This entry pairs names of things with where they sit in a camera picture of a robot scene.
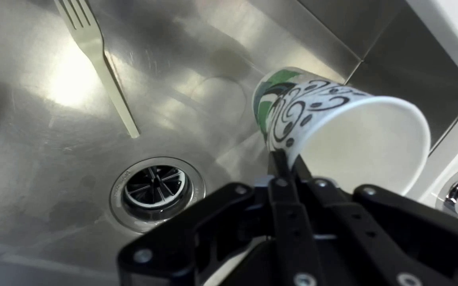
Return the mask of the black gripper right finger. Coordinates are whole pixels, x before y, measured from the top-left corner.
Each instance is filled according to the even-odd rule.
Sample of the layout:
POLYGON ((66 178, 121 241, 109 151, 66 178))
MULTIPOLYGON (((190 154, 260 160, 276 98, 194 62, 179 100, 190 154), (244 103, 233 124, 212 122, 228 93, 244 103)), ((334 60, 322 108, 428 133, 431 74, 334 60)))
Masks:
POLYGON ((376 184, 347 194, 295 162, 315 227, 336 236, 363 286, 458 286, 458 217, 376 184))

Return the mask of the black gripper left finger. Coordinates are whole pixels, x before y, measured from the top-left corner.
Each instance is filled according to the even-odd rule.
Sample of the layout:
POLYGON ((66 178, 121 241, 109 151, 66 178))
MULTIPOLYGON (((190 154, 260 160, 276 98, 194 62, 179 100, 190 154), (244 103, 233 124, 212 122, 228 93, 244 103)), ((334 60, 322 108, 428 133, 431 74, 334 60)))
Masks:
POLYGON ((118 252, 120 286, 296 286, 318 262, 306 206, 287 154, 271 176, 228 182, 118 252))

